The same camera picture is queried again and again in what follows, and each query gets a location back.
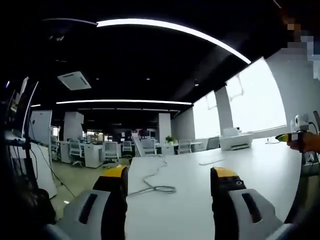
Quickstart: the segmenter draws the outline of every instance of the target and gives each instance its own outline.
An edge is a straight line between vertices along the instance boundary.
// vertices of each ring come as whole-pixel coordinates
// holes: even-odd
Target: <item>white camera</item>
[[[309,117],[307,114],[299,114],[295,116],[295,128],[299,131],[309,130]]]

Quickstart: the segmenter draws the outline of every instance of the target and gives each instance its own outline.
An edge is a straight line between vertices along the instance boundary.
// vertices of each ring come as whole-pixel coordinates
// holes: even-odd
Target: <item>window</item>
[[[104,135],[104,141],[105,142],[112,142],[113,141],[113,137],[112,135]]]
[[[193,120],[196,139],[208,139],[220,135],[220,122],[214,91],[194,103]]]
[[[271,70],[261,58],[227,82],[232,121],[242,132],[287,124],[285,108]]]
[[[58,136],[59,136],[59,130],[60,130],[60,128],[59,128],[59,127],[56,127],[56,126],[54,126],[54,127],[52,127],[52,128],[53,128],[52,135],[58,137]]]

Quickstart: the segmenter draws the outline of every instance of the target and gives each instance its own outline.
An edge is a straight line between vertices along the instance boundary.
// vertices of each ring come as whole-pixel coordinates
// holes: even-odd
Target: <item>white table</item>
[[[69,155],[69,142],[58,141],[60,143],[61,161],[63,163],[71,164],[73,162],[73,157]],[[84,164],[87,168],[98,168],[102,163],[100,150],[102,150],[103,145],[96,145],[91,143],[80,143],[84,151]]]
[[[193,153],[201,151],[202,149],[204,149],[203,147],[203,143],[202,142],[191,142],[190,143],[190,147],[191,147],[191,151]],[[175,149],[174,147],[178,147],[179,143],[173,143],[173,144],[161,144],[161,143],[156,143],[155,147],[156,148],[161,148],[161,153],[164,156],[168,156],[168,155],[174,155],[175,154]]]
[[[249,189],[257,190],[275,207],[284,221],[293,204],[301,170],[301,155],[285,143],[265,144],[256,139],[251,148],[236,151],[213,149],[166,156],[168,165],[150,177],[152,185],[177,188],[175,194],[149,192],[127,197],[125,231],[128,240],[209,240],[215,223],[210,193],[210,168],[234,170]],[[129,193],[144,189],[142,178],[163,164],[160,157],[135,157],[129,170]]]

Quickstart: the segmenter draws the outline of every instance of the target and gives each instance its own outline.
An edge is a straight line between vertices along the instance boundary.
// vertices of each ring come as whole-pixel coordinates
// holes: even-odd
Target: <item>printer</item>
[[[254,135],[241,133],[236,127],[223,129],[223,135],[219,137],[222,151],[250,148]]]

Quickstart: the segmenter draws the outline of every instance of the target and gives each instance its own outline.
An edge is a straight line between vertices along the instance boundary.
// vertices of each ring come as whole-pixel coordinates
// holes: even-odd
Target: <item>potted plant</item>
[[[172,136],[167,136],[165,138],[166,142],[169,143],[169,144],[173,144],[175,139],[172,137]]]

